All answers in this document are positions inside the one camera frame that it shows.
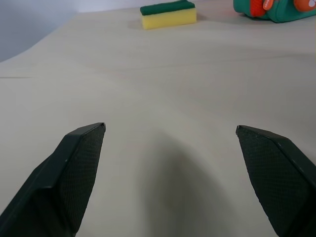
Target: white table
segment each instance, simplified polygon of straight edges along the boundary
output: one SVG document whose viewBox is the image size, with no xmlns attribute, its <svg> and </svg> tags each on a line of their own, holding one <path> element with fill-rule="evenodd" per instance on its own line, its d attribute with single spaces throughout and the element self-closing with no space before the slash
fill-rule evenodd
<svg viewBox="0 0 316 237">
<path fill-rule="evenodd" d="M 152 31 L 138 9 L 79 14 L 1 63 L 0 209 L 65 133 L 104 121 L 78 237 L 148 237 L 148 213 L 158 235 L 175 236 L 149 174 L 176 148 L 191 162 L 186 236 L 276 236 L 235 128 L 287 136 L 316 161 L 315 18 L 253 21 L 231 5 L 200 1 L 197 24 Z"/>
</svg>

